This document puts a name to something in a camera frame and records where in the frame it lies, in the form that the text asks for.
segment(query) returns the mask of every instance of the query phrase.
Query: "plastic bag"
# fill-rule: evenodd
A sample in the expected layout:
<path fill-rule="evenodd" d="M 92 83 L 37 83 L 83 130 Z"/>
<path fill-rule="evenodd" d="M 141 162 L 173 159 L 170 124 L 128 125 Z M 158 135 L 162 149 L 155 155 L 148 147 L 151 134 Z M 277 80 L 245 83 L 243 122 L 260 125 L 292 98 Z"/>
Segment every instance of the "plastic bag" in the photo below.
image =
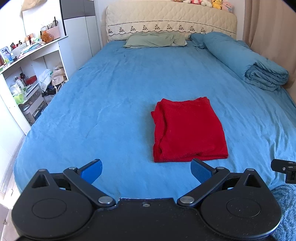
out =
<path fill-rule="evenodd" d="M 57 86 L 61 83 L 63 83 L 67 79 L 64 67 L 62 65 L 59 65 L 54 68 L 53 74 L 52 74 L 52 85 Z"/>
<path fill-rule="evenodd" d="M 16 102 L 16 104 L 23 104 L 25 102 L 24 94 L 20 90 L 17 83 L 9 87 L 9 90 Z"/>
<path fill-rule="evenodd" d="M 47 86 L 51 83 L 51 70 L 46 69 L 44 72 L 39 76 L 38 81 L 41 86 L 41 90 L 44 92 L 47 88 Z"/>

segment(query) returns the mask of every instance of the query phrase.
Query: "pen holder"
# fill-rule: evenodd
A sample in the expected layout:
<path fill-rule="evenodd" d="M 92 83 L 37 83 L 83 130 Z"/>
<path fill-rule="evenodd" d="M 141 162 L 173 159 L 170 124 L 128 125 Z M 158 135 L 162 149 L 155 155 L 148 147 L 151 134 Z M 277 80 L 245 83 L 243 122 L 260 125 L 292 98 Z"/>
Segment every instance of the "pen holder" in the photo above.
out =
<path fill-rule="evenodd" d="M 53 28 L 50 28 L 46 30 L 47 33 L 51 34 L 55 39 L 58 39 L 61 37 L 61 32 L 59 31 L 59 26 L 55 26 Z"/>

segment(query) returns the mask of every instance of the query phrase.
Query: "storage drawer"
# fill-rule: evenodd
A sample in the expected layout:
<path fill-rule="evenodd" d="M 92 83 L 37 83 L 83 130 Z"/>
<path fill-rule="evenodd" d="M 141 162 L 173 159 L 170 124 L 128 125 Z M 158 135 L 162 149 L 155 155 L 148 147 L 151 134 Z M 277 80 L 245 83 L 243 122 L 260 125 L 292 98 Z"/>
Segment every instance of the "storage drawer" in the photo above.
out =
<path fill-rule="evenodd" d="M 20 104 L 19 108 L 22 112 L 24 112 L 24 109 L 29 105 L 29 107 L 39 98 L 39 96 L 42 95 L 41 88 L 38 88 L 36 92 L 26 101 L 25 104 Z"/>
<path fill-rule="evenodd" d="M 47 106 L 46 102 L 44 101 L 44 99 L 42 98 L 41 103 L 39 104 L 39 106 L 36 108 L 36 110 L 34 111 L 34 113 L 24 113 L 25 118 L 27 119 L 27 121 L 29 122 L 30 125 L 33 125 L 35 123 L 35 121 L 38 119 L 38 117 L 41 115 L 42 111 L 45 109 L 45 107 Z"/>

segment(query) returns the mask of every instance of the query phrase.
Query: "blue bed sheet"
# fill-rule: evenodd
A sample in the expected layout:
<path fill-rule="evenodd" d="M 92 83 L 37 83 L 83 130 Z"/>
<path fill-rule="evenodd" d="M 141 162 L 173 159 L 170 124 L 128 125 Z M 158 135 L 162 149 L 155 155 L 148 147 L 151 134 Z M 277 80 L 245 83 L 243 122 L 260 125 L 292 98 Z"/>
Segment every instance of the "blue bed sheet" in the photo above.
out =
<path fill-rule="evenodd" d="M 219 117 L 229 158 L 207 161 L 232 172 L 255 168 L 270 189 L 284 175 L 274 158 L 296 160 L 296 108 L 284 89 L 245 83 L 208 50 L 185 47 L 125 49 L 108 43 L 77 71 L 32 126 L 14 173 L 23 190 L 40 168 L 62 172 L 93 159 L 103 162 L 93 185 L 116 200 L 175 200 L 199 185 L 190 163 L 154 163 L 150 112 L 162 98 L 206 96 Z"/>

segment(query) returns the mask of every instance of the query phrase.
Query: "green pillow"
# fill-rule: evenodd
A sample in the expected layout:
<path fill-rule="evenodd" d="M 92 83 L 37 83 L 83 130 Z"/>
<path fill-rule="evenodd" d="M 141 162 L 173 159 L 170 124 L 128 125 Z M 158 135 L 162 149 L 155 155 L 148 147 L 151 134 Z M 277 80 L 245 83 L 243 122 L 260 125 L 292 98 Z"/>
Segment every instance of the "green pillow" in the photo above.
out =
<path fill-rule="evenodd" d="M 133 49 L 145 47 L 185 46 L 186 44 L 185 36 L 179 32 L 140 32 L 130 35 L 124 47 Z"/>

